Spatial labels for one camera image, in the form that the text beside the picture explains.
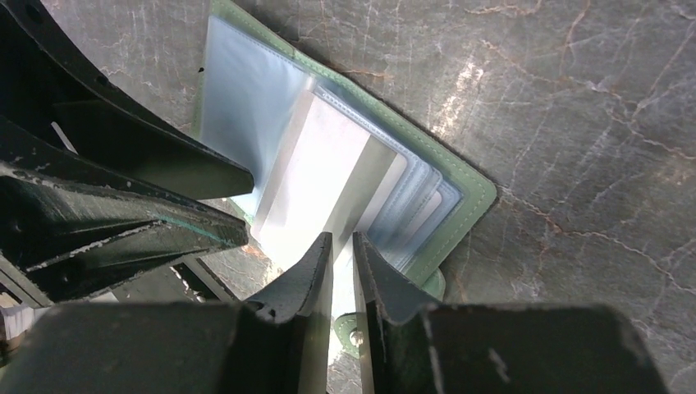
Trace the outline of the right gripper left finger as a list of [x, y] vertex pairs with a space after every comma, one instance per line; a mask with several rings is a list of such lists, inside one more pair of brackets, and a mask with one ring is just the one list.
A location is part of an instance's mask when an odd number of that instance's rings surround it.
[[332, 234], [251, 296], [253, 393], [324, 393], [332, 310]]

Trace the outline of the green card holder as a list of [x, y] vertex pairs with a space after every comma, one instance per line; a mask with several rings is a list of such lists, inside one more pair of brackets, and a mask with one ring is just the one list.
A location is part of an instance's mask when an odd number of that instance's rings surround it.
[[248, 169], [232, 199], [262, 252], [290, 269], [333, 239], [333, 329], [357, 355], [355, 232], [436, 298], [441, 264], [497, 196], [493, 183], [357, 84], [288, 44], [231, 1], [208, 19], [195, 128]]

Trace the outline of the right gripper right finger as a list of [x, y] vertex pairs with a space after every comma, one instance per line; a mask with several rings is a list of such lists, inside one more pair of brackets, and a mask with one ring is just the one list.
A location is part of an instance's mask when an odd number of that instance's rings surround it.
[[435, 299], [353, 234], [361, 381], [367, 393], [434, 393], [421, 309]]

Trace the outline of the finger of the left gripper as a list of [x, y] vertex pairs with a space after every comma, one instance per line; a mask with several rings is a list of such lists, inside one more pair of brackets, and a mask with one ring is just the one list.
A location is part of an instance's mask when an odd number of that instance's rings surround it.
[[252, 191], [238, 163], [137, 103], [73, 44], [39, 1], [1, 4], [1, 116], [32, 136], [191, 199]]
[[1, 283], [26, 304], [83, 300], [248, 239], [230, 214], [1, 121]]

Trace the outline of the white credit card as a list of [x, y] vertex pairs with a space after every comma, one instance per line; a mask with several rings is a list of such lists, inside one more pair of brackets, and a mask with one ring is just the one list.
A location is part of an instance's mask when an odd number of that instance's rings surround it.
[[317, 236], [332, 233], [334, 254], [373, 223], [407, 168], [406, 158], [322, 96], [305, 91], [284, 135], [251, 228], [282, 270]]

